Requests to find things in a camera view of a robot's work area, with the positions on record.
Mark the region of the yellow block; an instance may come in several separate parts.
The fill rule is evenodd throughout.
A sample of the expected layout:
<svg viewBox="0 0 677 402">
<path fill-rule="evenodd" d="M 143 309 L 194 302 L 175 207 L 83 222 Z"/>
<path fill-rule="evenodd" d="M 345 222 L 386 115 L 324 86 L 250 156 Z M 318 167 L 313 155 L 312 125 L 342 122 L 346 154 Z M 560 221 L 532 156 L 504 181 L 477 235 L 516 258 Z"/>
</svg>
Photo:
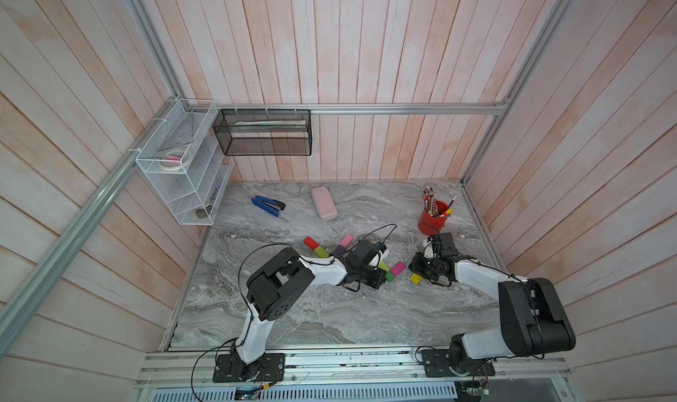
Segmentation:
<svg viewBox="0 0 677 402">
<path fill-rule="evenodd" d="M 415 285 L 418 285 L 421 282 L 421 280 L 422 280 L 422 277 L 420 275 L 416 274 L 416 273 L 413 274 L 410 278 L 410 281 L 412 283 L 414 283 Z"/>
</svg>

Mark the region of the magenta block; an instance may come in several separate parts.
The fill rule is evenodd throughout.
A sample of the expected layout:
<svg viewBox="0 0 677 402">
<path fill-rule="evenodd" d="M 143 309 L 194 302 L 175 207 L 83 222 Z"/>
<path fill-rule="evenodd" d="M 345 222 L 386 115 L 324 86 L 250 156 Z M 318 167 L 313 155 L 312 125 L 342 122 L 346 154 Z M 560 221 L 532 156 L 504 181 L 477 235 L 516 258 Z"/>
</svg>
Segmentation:
<svg viewBox="0 0 677 402">
<path fill-rule="evenodd" d="M 398 277 L 398 275 L 400 275 L 400 273 L 403 273 L 405 269 L 407 269 L 407 266 L 403 262 L 398 262 L 397 264 L 395 264 L 395 266 L 393 266 L 390 269 L 390 273 L 393 276 Z"/>
</svg>

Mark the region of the purple block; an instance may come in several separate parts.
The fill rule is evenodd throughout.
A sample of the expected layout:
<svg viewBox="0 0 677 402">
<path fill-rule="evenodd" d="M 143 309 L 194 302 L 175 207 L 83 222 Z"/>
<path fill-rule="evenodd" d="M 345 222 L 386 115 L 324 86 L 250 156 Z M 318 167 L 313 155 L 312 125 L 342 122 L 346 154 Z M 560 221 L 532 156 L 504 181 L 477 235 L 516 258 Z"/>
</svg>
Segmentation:
<svg viewBox="0 0 677 402">
<path fill-rule="evenodd" d="M 342 246 L 342 245 L 338 245 L 338 246 L 333 250 L 333 252 L 331 253 L 331 255 L 333 255 L 333 257 L 341 257 L 345 252 L 346 252 L 346 248 L 345 248 L 344 246 Z"/>
</svg>

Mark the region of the pink block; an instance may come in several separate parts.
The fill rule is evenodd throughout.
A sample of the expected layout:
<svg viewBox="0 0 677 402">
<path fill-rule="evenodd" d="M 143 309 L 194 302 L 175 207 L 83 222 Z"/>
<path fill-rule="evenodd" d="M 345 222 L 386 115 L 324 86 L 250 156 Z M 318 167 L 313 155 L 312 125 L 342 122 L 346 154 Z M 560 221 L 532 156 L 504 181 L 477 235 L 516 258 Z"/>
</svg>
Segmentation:
<svg viewBox="0 0 677 402">
<path fill-rule="evenodd" d="M 350 243 L 352 243 L 353 240 L 354 237 L 351 236 L 350 234 L 347 234 L 341 241 L 340 245 L 344 248 L 347 248 L 350 245 Z"/>
</svg>

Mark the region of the lime green block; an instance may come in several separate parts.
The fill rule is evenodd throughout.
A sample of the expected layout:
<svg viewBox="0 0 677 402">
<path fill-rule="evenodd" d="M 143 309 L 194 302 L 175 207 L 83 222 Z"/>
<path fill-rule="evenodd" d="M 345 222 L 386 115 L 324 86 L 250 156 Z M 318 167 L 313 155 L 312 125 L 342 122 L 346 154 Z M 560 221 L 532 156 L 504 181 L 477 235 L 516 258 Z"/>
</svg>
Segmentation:
<svg viewBox="0 0 677 402">
<path fill-rule="evenodd" d="M 317 254 L 317 256 L 320 257 L 320 258 L 329 258 L 330 257 L 330 254 L 322 246 L 317 246 L 317 248 L 315 248 L 314 251 Z"/>
</svg>

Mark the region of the long red block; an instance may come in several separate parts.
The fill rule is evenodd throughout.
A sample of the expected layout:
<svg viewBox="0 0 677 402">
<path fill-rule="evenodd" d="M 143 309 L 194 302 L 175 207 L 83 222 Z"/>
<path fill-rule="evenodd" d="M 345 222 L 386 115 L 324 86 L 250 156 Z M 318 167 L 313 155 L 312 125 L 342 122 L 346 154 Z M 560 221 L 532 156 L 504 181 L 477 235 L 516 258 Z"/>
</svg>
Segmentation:
<svg viewBox="0 0 677 402">
<path fill-rule="evenodd" d="M 312 250 L 316 250 L 316 249 L 318 249 L 318 248 L 320 247 L 320 245 L 319 245 L 314 239 L 312 239 L 311 237 L 306 237 L 306 238 L 304 239 L 304 243 L 305 243 L 309 248 L 311 248 Z"/>
</svg>

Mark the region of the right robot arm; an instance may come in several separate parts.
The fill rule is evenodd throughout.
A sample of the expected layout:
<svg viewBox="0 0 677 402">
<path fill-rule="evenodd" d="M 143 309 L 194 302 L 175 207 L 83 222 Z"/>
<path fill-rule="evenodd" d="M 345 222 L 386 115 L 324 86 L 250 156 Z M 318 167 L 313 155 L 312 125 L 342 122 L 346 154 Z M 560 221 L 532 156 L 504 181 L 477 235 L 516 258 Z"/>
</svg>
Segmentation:
<svg viewBox="0 0 677 402">
<path fill-rule="evenodd" d="M 576 335 L 550 280 L 507 273 L 463 255 L 450 233 L 427 237 L 409 269 L 434 285 L 466 285 L 498 302 L 498 326 L 452 338 L 450 358 L 458 364 L 543 357 L 571 351 L 576 345 Z"/>
</svg>

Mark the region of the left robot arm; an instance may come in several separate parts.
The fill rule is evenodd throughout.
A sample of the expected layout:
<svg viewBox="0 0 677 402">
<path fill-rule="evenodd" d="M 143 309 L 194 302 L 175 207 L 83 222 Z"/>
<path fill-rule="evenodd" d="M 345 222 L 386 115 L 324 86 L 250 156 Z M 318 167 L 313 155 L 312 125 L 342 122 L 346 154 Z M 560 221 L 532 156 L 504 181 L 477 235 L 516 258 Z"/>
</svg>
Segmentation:
<svg viewBox="0 0 677 402">
<path fill-rule="evenodd" d="M 286 243 L 281 251 L 252 273 L 241 292 L 248 317 L 234 352 L 249 366 L 264 355 L 274 322 L 294 306 L 309 287 L 328 285 L 348 289 L 355 284 L 377 289 L 385 282 L 385 271 L 378 266 L 390 251 L 385 243 L 362 240 L 336 256 L 303 257 Z"/>
</svg>

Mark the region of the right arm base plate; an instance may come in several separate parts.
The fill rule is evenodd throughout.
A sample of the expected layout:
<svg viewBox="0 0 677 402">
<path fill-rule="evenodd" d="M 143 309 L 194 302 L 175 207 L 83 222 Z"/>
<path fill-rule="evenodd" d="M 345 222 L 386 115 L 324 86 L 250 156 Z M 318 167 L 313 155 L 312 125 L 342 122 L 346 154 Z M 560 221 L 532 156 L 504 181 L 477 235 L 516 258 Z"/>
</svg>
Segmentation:
<svg viewBox="0 0 677 402">
<path fill-rule="evenodd" d="M 493 377 L 495 368 L 488 359 L 474 360 L 452 350 L 423 349 L 419 352 L 426 377 Z"/>
</svg>

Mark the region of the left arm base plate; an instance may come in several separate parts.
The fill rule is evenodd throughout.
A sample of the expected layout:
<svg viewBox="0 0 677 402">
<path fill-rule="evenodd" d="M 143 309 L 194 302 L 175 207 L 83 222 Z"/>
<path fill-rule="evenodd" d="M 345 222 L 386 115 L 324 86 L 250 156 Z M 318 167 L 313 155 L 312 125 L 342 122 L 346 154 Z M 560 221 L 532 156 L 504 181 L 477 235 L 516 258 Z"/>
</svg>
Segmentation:
<svg viewBox="0 0 677 402">
<path fill-rule="evenodd" d="M 242 361 L 238 353 L 220 354 L 213 372 L 213 382 L 276 384 L 284 378 L 285 366 L 285 354 L 263 354 L 250 364 Z"/>
</svg>

